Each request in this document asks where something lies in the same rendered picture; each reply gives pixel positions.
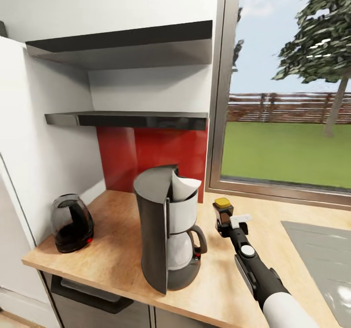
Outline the paper coffee filter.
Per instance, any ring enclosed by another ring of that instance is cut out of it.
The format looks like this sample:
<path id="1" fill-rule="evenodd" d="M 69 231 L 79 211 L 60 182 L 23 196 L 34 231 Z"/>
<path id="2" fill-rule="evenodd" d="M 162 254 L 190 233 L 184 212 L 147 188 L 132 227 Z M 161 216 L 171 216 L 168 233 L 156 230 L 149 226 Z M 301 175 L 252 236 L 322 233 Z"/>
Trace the paper coffee filter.
<path id="1" fill-rule="evenodd" d="M 173 171 L 173 203 L 183 202 L 200 186 L 201 180 L 179 178 Z"/>

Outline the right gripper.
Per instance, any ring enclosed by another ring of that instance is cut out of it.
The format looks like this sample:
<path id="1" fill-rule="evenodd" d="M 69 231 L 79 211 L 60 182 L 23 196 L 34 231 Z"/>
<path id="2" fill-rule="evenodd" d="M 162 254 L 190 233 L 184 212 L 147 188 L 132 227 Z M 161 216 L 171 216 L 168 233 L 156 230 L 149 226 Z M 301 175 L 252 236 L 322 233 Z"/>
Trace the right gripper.
<path id="1" fill-rule="evenodd" d="M 234 237 L 238 235 L 246 236 L 248 235 L 248 226 L 246 222 L 240 222 L 238 229 L 233 229 L 230 224 L 221 225 L 219 219 L 217 220 L 217 230 L 222 232 L 222 236 L 224 238 L 230 237 L 231 241 L 233 241 Z"/>

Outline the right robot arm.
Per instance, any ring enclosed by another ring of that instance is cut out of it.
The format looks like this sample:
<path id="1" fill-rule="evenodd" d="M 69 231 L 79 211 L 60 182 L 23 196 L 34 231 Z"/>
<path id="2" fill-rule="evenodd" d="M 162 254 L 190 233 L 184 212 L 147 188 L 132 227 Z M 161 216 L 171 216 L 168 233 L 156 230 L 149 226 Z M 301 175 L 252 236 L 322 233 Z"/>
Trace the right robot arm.
<path id="1" fill-rule="evenodd" d="M 231 224 L 228 225 L 221 225 L 218 219 L 217 230 L 233 242 L 236 266 L 250 293 L 258 301 L 270 328 L 320 328 L 289 294 L 276 271 L 268 269 L 260 260 L 247 240 L 246 222 L 251 219 L 251 214 L 231 216 Z"/>

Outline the bottle of coffee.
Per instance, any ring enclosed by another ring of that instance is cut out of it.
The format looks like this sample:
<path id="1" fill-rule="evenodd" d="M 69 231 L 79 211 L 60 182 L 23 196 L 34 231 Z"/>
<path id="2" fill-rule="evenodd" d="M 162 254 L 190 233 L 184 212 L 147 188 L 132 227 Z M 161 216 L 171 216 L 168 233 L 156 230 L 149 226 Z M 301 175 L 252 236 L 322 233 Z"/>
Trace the bottle of coffee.
<path id="1" fill-rule="evenodd" d="M 212 203 L 212 205 L 216 214 L 216 223 L 215 223 L 216 230 L 217 230 L 218 219 L 221 225 L 231 224 L 230 217 L 233 216 L 234 207 L 231 205 L 230 201 L 225 197 L 218 198 L 214 200 L 214 203 Z M 221 237 L 223 237 L 222 232 L 219 232 L 219 234 Z"/>

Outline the electric kettle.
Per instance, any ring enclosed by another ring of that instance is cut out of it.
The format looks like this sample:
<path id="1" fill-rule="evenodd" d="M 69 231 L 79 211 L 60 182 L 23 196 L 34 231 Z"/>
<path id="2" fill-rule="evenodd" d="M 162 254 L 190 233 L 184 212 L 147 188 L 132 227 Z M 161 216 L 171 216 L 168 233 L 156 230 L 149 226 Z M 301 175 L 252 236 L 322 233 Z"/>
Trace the electric kettle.
<path id="1" fill-rule="evenodd" d="M 92 242 L 95 223 L 87 206 L 76 194 L 65 194 L 53 202 L 51 231 L 58 251 L 74 253 Z"/>

